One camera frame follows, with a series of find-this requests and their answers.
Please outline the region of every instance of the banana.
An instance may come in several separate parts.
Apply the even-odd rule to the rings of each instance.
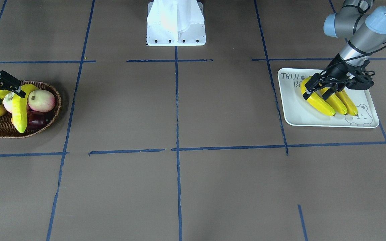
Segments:
[[[22,98],[18,95],[13,96],[13,125],[18,132],[24,133],[28,125],[28,116],[26,111],[26,105],[28,101],[28,95],[38,88],[33,84],[22,85],[23,92],[26,93],[25,97]]]
[[[309,76],[308,78],[305,78],[300,84],[300,91],[302,92],[302,95],[306,92],[305,83],[308,82],[310,78],[311,76]],[[334,111],[334,108],[331,107],[331,105],[329,105],[327,102],[325,102],[317,93],[312,93],[312,95],[309,96],[307,101],[319,112],[325,115],[334,116],[336,114],[336,111]]]
[[[349,96],[346,94],[345,90],[342,90],[341,92],[336,92],[336,96],[346,106],[348,114],[352,116],[358,116],[357,107],[355,106],[354,102],[352,102],[351,98],[349,98]]]
[[[9,90],[0,90],[0,99],[4,99],[4,97],[10,93],[11,91]]]
[[[329,88],[323,88],[320,89],[321,95],[323,95]],[[326,99],[326,102],[331,105],[331,107],[334,108],[335,111],[337,111],[340,114],[347,114],[348,110],[346,109],[346,106],[343,104],[343,102],[335,95],[331,94],[331,96]]]

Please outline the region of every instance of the white tray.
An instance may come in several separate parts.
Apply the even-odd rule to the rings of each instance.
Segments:
[[[326,116],[312,107],[300,93],[300,83],[322,70],[283,68],[278,71],[279,89],[285,121],[293,126],[376,128],[378,115],[368,90],[350,90],[346,93],[358,108],[358,116],[336,113]]]

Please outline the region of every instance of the floor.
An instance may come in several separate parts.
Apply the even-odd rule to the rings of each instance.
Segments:
[[[0,139],[0,241],[386,240],[386,49],[377,128],[292,126],[281,104],[278,70],[346,44],[323,34],[343,1],[204,0],[197,47],[146,46],[149,1],[0,0],[0,70],[63,102]]]

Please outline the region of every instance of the fruit basket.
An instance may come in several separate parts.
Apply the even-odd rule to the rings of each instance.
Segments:
[[[52,123],[54,123],[59,116],[61,107],[60,94],[53,86],[39,81],[21,81],[21,84],[33,84],[41,90],[47,90],[51,92],[55,96],[55,107],[47,113],[49,115],[49,122],[47,125],[36,130],[26,130],[24,133],[19,133],[16,130],[14,125],[11,123],[12,114],[8,112],[7,114],[0,117],[0,138],[19,139],[34,136],[49,128],[49,126],[52,125]]]

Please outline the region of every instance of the light blue cap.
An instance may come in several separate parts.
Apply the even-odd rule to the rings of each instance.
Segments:
[[[386,34],[386,7],[377,7],[377,9],[366,18],[366,26],[373,32]]]
[[[330,36],[330,37],[335,37],[337,38],[337,35],[336,35],[336,28],[334,26],[334,19],[336,18],[336,14],[330,14],[326,20],[324,21],[324,33],[327,35],[327,36]]]

